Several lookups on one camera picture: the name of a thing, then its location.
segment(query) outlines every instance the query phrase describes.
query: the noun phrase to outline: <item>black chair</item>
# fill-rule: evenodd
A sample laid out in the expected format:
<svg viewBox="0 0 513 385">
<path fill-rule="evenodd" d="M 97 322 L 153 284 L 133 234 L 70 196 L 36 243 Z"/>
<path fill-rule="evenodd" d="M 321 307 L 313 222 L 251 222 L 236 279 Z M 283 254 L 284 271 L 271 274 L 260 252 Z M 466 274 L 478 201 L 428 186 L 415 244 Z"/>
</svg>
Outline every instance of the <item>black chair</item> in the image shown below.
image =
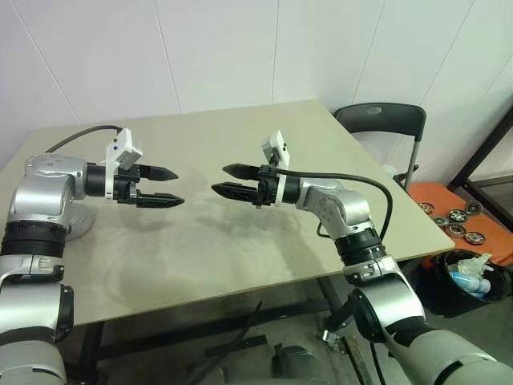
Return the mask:
<svg viewBox="0 0 513 385">
<path fill-rule="evenodd" d="M 421 107 L 411 104 L 364 103 L 339 108 L 333 115 L 351 133 L 381 131 L 414 136 L 408 171 L 394 176 L 394 179 L 408 191 L 411 175 L 418 168 L 415 160 L 424 131 L 426 112 Z M 403 179 L 406 179 L 404 185 L 401 184 Z"/>
</svg>

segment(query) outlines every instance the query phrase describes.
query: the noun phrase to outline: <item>black trash bin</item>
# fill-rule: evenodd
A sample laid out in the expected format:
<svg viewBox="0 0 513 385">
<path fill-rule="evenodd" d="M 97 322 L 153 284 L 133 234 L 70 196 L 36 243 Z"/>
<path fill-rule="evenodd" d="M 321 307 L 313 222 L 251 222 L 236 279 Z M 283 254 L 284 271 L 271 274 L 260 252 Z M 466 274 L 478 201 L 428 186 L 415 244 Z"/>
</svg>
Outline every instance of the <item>black trash bin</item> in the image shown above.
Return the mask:
<svg viewBox="0 0 513 385">
<path fill-rule="evenodd" d="M 491 290 L 484 298 L 474 297 L 453 281 L 447 266 L 460 259 L 474 257 L 479 257 L 479 254 L 456 249 L 432 257 L 429 263 L 420 265 L 415 291 L 422 304 L 432 313 L 450 318 L 511 295 L 511 274 L 502 266 L 490 262 L 487 264 L 494 271 L 485 271 L 483 277 L 490 281 Z"/>
</svg>

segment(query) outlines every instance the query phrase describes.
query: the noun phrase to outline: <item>metal gear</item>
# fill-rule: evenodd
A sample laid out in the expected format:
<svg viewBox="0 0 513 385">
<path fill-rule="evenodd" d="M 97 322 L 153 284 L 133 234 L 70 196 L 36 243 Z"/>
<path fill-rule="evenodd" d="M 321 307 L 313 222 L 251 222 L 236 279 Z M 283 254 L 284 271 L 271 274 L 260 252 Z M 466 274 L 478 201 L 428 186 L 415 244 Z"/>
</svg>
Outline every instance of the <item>metal gear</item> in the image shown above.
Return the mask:
<svg viewBox="0 0 513 385">
<path fill-rule="evenodd" d="M 471 231 L 465 234 L 465 241 L 474 246 L 482 245 L 485 240 L 486 238 L 484 237 L 484 235 L 482 235 L 481 233 L 476 233 L 475 231 Z"/>
<path fill-rule="evenodd" d="M 431 203 L 422 202 L 418 204 L 422 211 L 427 215 L 430 215 L 434 212 L 434 206 Z"/>
<path fill-rule="evenodd" d="M 483 212 L 483 205 L 478 201 L 468 201 L 465 205 L 465 212 L 470 217 L 477 217 L 480 213 Z"/>
<path fill-rule="evenodd" d="M 468 221 L 468 215 L 463 210 L 453 209 L 449 212 L 449 220 L 455 223 L 464 223 Z"/>
<path fill-rule="evenodd" d="M 449 220 L 444 217 L 434 217 L 433 222 L 436 223 L 438 226 L 449 225 Z"/>
<path fill-rule="evenodd" d="M 446 233 L 449 237 L 463 238 L 467 234 L 467 230 L 461 225 L 451 223 L 446 226 Z"/>
</svg>

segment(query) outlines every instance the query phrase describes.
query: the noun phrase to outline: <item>concrete floor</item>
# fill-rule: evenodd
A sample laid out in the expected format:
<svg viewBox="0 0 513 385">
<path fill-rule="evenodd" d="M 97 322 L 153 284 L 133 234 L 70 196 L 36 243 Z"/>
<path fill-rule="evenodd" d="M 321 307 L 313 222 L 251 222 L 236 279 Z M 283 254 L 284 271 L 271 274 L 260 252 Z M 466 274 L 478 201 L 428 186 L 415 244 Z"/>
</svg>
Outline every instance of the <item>concrete floor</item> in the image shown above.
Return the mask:
<svg viewBox="0 0 513 385">
<path fill-rule="evenodd" d="M 345 298 L 349 287 L 342 277 L 333 277 L 341 297 Z M 236 294 L 208 302 L 199 302 L 149 314 L 141 314 L 108 322 L 104 331 L 103 343 L 123 341 L 161 331 L 179 329 L 209 320 L 245 314 L 261 300 L 263 308 L 271 308 L 305 300 L 319 298 L 320 292 L 315 281 L 287 286 L 276 286 L 246 294 Z M 325 370 L 325 380 L 330 384 L 357 385 L 350 360 L 339 351 L 333 351 L 318 339 L 320 321 L 327 314 L 304 315 L 270 322 L 250 329 L 247 337 L 265 334 L 268 344 L 237 351 L 223 363 L 228 369 L 229 379 L 262 379 L 269 377 L 273 346 L 278 343 L 299 345 L 311 351 Z M 452 330 L 481 347 L 498 360 L 513 366 L 513 299 L 490 304 L 461 315 L 457 318 L 440 318 L 427 312 L 432 327 Z M 343 330 L 343 334 L 354 334 L 366 361 L 367 368 L 378 384 L 378 377 L 370 355 L 369 344 L 356 330 L 354 322 Z M 109 361 L 102 361 L 100 367 L 108 374 L 108 384 L 169 384 L 182 383 L 191 367 L 204 362 L 204 350 L 230 342 L 236 332 L 219 334 L 184 342 L 174 346 L 126 355 Z M 74 362 L 79 355 L 79 343 L 83 327 L 77 327 L 72 335 L 60 344 L 66 360 Z M 398 363 L 387 357 L 387 350 L 377 345 L 378 356 L 388 384 L 407 385 L 410 382 Z"/>
</svg>

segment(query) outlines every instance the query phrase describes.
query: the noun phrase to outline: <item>metal bracket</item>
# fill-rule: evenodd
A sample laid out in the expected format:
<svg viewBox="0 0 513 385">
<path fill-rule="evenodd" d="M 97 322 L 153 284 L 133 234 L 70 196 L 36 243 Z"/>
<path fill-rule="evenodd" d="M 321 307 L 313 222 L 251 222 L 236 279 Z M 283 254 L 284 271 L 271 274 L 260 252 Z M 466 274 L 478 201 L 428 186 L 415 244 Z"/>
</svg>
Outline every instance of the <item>metal bracket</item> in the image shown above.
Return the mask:
<svg viewBox="0 0 513 385">
<path fill-rule="evenodd" d="M 271 166 L 282 168 L 284 170 L 289 169 L 290 154 L 287 150 L 287 143 L 285 142 L 285 139 L 283 139 L 283 135 L 280 130 L 276 131 L 269 138 L 264 140 L 264 143 L 262 143 L 262 151 L 264 152 L 265 159 L 267 159 Z M 286 175 L 279 175 L 279 177 L 276 200 L 274 201 L 275 206 L 281 205 L 281 199 L 283 198 L 283 192 L 285 190 L 285 182 L 287 180 Z"/>
<path fill-rule="evenodd" d="M 331 349 L 337 351 L 340 346 L 341 336 L 337 333 L 324 329 L 322 331 L 321 340 L 326 343 Z"/>
<path fill-rule="evenodd" d="M 352 283 L 371 281 L 386 274 L 399 274 L 400 272 L 397 262 L 391 255 L 344 267 L 344 275 L 350 278 Z"/>
<path fill-rule="evenodd" d="M 105 199 L 114 199 L 114 175 L 117 168 L 128 170 L 143 155 L 140 142 L 124 128 L 107 146 L 105 157 Z"/>
<path fill-rule="evenodd" d="M 11 254 L 0 258 L 0 289 L 4 280 L 13 275 L 52 275 L 55 267 L 64 271 L 63 259 L 46 255 Z"/>
</svg>

